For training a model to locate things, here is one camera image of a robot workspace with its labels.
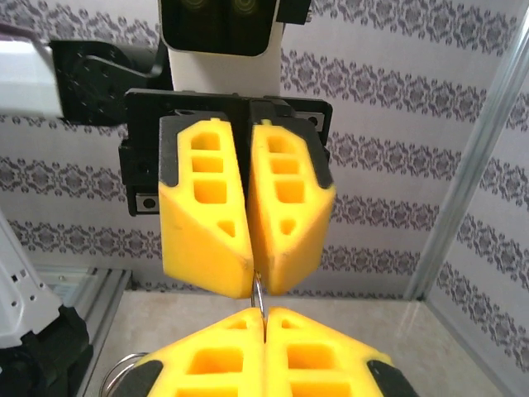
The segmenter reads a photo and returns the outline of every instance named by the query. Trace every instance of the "metal frame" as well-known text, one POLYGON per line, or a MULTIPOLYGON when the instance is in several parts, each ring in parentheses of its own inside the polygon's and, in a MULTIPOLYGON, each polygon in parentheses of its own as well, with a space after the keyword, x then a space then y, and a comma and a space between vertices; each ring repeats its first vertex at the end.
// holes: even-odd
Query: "metal frame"
POLYGON ((498 67, 481 116, 461 156, 436 224, 422 250, 405 299, 426 299, 487 167, 493 148, 529 72, 529 9, 498 67))

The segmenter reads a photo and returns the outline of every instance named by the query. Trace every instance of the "key ring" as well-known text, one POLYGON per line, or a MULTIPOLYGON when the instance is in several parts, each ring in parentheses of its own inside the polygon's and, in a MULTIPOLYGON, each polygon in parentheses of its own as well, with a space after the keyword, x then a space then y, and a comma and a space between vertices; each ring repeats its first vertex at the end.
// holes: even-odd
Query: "key ring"
POLYGON ((254 273, 254 280, 252 282, 251 288, 251 307, 255 307, 255 296, 257 295, 257 303, 259 304, 259 309, 261 311, 261 316, 265 316, 265 305, 263 304, 263 286, 261 284, 261 275, 258 272, 254 273))

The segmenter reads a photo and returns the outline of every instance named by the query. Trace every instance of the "black metal bracket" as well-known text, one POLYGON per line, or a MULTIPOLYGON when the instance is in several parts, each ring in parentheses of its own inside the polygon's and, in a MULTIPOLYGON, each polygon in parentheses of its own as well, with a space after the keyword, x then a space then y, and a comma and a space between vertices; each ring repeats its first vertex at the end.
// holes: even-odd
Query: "black metal bracket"
POLYGON ((250 161, 251 104, 271 103, 276 117, 310 120, 325 147, 332 106, 322 100, 301 98, 247 98, 236 95, 176 93, 132 89, 125 96, 128 138, 119 147, 122 182, 126 186, 129 213, 158 213, 158 166, 160 119, 164 116, 221 112, 230 121, 243 190, 247 191, 250 161))
POLYGON ((51 41, 64 119, 113 127, 126 123, 124 97, 131 88, 172 90, 169 54, 102 41, 51 41))

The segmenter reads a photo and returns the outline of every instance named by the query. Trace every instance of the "patterned wallpaper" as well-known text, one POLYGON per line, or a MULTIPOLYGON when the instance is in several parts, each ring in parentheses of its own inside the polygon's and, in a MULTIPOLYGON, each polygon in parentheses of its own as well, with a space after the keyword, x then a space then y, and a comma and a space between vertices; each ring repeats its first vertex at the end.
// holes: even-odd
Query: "patterned wallpaper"
MULTIPOLYGON (((526 112, 521 101, 512 115, 526 112)), ((505 394, 516 396, 529 390, 527 147, 527 125, 508 122, 428 297, 505 394)))
MULTIPOLYGON (((402 296, 521 4, 314 0, 311 23, 287 27, 282 93, 332 103, 338 186, 322 265, 293 294, 402 296)), ((155 45, 156 7, 0 0, 0 20, 43 39, 155 45)), ((522 93, 507 129, 525 131, 528 115, 522 93)), ((128 216, 117 156, 124 136, 124 127, 0 116, 2 210, 37 263, 128 267, 136 288, 191 289, 162 275, 157 219, 128 216)), ((507 184, 484 189, 500 195, 507 184)))

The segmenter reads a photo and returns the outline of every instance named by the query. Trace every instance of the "metal ring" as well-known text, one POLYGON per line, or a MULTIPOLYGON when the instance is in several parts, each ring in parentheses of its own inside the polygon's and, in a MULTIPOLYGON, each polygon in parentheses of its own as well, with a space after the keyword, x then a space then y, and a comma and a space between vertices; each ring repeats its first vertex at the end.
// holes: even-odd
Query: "metal ring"
POLYGON ((99 387, 99 397, 111 397, 112 393, 114 392, 114 389, 119 385, 119 382, 123 379, 123 377, 134 367, 134 365, 144 356, 146 356, 149 353, 132 353, 128 356, 123 357, 120 361, 118 361, 107 374, 105 375, 104 379, 102 380, 101 386, 99 387), (111 380, 112 373, 122 364, 128 364, 124 369, 119 371, 116 376, 114 376, 111 380))
POLYGON ((259 309, 261 316, 265 318, 265 305, 263 303, 263 287, 261 285, 261 275, 257 272, 254 273, 254 281, 251 288, 251 307, 255 307, 255 296, 257 295, 257 301, 259 303, 259 309))

